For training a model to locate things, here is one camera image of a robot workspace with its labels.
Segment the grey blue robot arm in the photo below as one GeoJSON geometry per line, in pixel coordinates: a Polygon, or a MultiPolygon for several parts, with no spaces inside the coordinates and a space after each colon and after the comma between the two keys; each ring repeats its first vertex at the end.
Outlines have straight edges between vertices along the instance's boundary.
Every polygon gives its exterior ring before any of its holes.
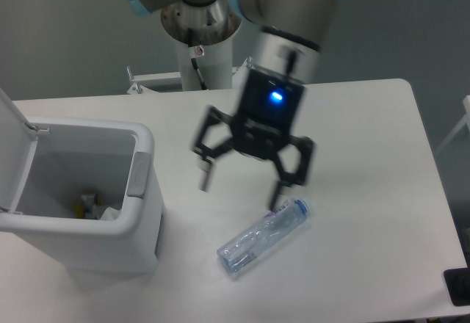
{"type": "Polygon", "coordinates": [[[128,0],[139,15],[160,12],[167,32],[184,43],[197,88],[212,85],[202,72],[198,53],[229,37],[241,20],[258,24],[253,64],[232,115],[210,106],[193,151],[212,171],[214,161],[237,151],[275,165],[278,180],[269,209],[283,188],[303,185],[315,143],[290,133],[304,86],[315,72],[339,0],[128,0]]]}

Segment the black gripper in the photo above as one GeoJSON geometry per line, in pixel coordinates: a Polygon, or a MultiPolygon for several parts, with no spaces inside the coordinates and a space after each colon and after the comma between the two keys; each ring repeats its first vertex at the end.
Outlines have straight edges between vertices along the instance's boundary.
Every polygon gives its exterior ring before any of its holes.
{"type": "Polygon", "coordinates": [[[209,106],[192,144],[192,151],[200,157],[204,172],[200,190],[207,192],[215,160],[233,148],[249,156],[269,159],[275,166],[275,182],[268,209],[274,210],[282,188],[306,183],[315,142],[309,137],[290,136],[291,127],[305,87],[292,80],[252,69],[242,90],[239,105],[231,117],[215,106],[209,106]],[[209,130],[216,125],[230,126],[231,133],[218,145],[204,143],[209,130]],[[285,171],[279,151],[292,145],[299,153],[297,166],[285,171]]]}

